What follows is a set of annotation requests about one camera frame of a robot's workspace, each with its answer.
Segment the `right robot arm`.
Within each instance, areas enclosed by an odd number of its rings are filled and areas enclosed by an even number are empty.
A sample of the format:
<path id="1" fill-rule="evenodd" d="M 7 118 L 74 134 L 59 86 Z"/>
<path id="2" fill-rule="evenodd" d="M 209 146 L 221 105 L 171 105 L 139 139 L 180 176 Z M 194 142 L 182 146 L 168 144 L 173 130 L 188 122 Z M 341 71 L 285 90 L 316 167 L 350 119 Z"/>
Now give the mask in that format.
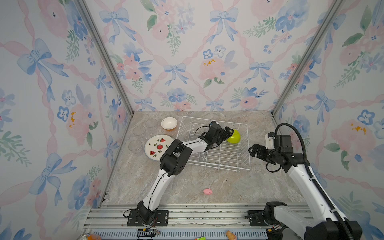
<path id="1" fill-rule="evenodd" d="M 359 240 L 363 230 L 357 221 L 348 218 L 334 204 L 315 177 L 312 167 L 301 153 L 294 153 L 289 135 L 268 133 L 266 145 L 249 148 L 253 158 L 278 165 L 299 188 L 312 213 L 307 220 L 283 202 L 268 202 L 262 212 L 249 213 L 251 223 L 269 226 L 282 224 L 303 240 Z"/>

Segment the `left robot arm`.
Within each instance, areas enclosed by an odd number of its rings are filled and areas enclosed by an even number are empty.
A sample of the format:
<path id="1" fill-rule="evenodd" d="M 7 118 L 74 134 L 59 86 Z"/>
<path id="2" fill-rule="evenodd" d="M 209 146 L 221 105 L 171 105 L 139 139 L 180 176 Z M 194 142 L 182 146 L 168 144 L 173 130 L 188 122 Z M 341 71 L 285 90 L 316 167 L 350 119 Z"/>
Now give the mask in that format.
<path id="1" fill-rule="evenodd" d="M 146 225 L 155 220 L 155 213 L 163 194 L 171 180 L 184 170 L 191 155 L 204 153 L 220 146 L 234 132 L 235 130 L 229 127 L 222 128 L 218 122 L 212 121 L 208 125 L 208 131 L 192 141 L 182 142 L 175 139 L 160 158 L 160 170 L 150 191 L 135 209 L 139 219 Z"/>

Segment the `watermelon pattern plate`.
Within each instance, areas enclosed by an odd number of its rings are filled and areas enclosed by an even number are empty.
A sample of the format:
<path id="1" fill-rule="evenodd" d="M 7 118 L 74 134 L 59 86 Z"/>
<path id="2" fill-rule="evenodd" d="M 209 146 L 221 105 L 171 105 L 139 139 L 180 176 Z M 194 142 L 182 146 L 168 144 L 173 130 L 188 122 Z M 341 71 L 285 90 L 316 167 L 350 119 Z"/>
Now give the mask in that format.
<path id="1" fill-rule="evenodd" d="M 173 141 L 174 139 L 168 135 L 153 136 L 146 142 L 144 152 L 151 160 L 160 161 Z"/>

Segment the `clear glass cup back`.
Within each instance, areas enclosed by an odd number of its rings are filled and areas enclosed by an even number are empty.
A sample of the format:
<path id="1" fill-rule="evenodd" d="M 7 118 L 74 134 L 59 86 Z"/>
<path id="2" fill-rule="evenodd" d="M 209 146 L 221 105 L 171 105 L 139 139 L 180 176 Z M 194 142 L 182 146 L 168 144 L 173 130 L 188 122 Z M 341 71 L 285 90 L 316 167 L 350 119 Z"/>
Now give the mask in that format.
<path id="1" fill-rule="evenodd" d="M 133 134 L 135 136 L 142 136 L 146 133 L 146 128 L 144 126 L 137 126 L 133 129 Z"/>

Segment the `clear glass cup front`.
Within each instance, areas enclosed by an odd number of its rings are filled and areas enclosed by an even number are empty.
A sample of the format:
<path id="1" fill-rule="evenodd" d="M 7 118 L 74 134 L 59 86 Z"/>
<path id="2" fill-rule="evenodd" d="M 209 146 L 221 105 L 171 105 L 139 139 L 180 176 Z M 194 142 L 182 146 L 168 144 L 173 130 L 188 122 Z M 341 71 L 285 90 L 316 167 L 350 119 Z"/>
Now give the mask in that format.
<path id="1" fill-rule="evenodd" d="M 158 127 L 158 121 L 156 119 L 148 119 L 146 121 L 146 127 L 147 128 L 150 128 L 150 129 L 153 129 L 153 128 L 157 128 Z"/>

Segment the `lime green bowl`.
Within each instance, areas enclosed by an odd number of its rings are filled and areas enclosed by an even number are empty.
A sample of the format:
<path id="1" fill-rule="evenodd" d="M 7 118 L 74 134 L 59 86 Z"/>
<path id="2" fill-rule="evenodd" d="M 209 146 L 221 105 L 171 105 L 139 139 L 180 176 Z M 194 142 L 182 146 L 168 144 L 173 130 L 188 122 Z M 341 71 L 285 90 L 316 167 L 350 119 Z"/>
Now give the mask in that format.
<path id="1" fill-rule="evenodd" d="M 227 141 L 231 144 L 238 144 L 241 141 L 241 135 L 237 130 L 234 130 L 231 137 L 227 139 Z"/>

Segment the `orange bowl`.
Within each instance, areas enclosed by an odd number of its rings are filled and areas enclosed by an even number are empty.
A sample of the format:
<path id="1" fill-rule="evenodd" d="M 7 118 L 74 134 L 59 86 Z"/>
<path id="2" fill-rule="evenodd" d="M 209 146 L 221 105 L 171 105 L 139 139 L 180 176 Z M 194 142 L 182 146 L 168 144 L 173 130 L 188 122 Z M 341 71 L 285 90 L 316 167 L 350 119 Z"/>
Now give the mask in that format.
<path id="1" fill-rule="evenodd" d="M 161 127 L 167 131 L 173 130 L 177 125 L 178 121 L 173 117 L 166 117 L 161 121 Z"/>

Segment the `clear glass cup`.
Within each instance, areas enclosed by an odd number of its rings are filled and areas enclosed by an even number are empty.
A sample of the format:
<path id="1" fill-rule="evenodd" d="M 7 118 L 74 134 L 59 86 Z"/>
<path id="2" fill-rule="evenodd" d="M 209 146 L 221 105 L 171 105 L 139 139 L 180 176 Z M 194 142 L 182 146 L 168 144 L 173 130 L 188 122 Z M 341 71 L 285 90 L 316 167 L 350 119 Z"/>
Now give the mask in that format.
<path id="1" fill-rule="evenodd" d="M 143 144 L 140 140 L 132 140 L 128 145 L 129 150 L 132 152 L 139 151 L 142 148 L 142 146 Z"/>
<path id="2" fill-rule="evenodd" d="M 146 133 L 146 128 L 144 126 L 137 126 L 133 129 L 133 134 L 135 136 L 142 136 Z"/>
<path id="3" fill-rule="evenodd" d="M 147 128 L 150 128 L 150 129 L 153 129 L 153 128 L 157 128 L 158 127 L 158 121 L 156 119 L 148 119 L 146 121 L 146 127 Z"/>

